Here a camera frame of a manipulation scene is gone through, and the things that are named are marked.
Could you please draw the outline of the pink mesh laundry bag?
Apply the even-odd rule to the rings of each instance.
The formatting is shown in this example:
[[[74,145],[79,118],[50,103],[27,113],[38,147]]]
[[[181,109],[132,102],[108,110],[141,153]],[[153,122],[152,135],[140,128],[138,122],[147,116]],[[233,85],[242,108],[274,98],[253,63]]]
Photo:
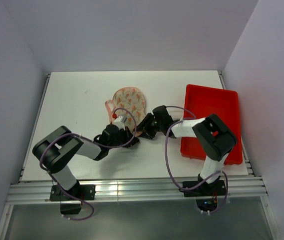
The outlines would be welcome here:
[[[135,125],[133,119],[136,121],[136,125],[139,125],[142,120],[145,118],[145,106],[146,100],[140,89],[137,87],[124,87],[116,91],[112,97],[105,102],[105,107],[108,112],[109,121],[114,122],[114,110],[117,108],[124,108],[128,110],[133,117],[131,117],[124,110],[117,110],[116,115],[125,115],[127,117],[127,121],[125,122],[125,126],[129,128],[129,130],[134,133]]]

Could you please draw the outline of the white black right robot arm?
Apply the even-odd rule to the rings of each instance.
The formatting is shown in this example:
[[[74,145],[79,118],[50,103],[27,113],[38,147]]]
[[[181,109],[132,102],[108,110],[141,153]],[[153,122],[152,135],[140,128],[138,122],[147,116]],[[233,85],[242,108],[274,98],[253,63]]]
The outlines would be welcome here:
[[[200,193],[209,195],[216,187],[226,158],[238,142],[237,137],[216,114],[198,119],[173,119],[167,108],[162,105],[153,109],[137,125],[137,131],[147,139],[153,139],[157,132],[162,132],[166,136],[165,144],[168,138],[197,139],[206,154],[198,176],[198,189]]]

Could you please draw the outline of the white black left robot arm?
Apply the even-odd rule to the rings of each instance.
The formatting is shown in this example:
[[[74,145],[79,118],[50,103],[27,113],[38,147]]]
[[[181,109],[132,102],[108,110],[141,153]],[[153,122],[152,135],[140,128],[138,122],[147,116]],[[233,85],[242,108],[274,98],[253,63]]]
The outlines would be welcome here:
[[[89,140],[62,125],[35,144],[32,154],[39,160],[40,167],[61,186],[61,194],[73,200],[80,192],[80,183],[68,167],[75,155],[99,161],[111,149],[129,148],[137,143],[138,137],[124,126],[109,124],[101,134]]]

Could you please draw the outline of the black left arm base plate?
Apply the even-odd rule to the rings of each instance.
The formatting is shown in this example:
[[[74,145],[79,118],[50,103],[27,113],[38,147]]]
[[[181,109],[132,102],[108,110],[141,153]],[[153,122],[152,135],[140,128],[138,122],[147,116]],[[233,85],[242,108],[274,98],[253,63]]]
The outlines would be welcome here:
[[[78,184],[70,190],[64,190],[53,185],[49,197],[50,202],[60,203],[60,213],[64,216],[74,218],[81,211],[90,209],[87,201],[92,201],[95,198],[94,184]]]

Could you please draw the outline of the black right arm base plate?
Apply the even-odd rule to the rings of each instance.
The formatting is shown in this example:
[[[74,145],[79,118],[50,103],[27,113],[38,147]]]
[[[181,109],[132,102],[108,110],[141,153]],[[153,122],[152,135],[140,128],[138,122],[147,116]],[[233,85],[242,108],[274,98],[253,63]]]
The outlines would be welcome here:
[[[200,187],[191,190],[184,191],[184,197],[212,197],[212,196],[224,196],[226,193],[226,185],[222,179],[216,180],[214,183],[204,183]]]

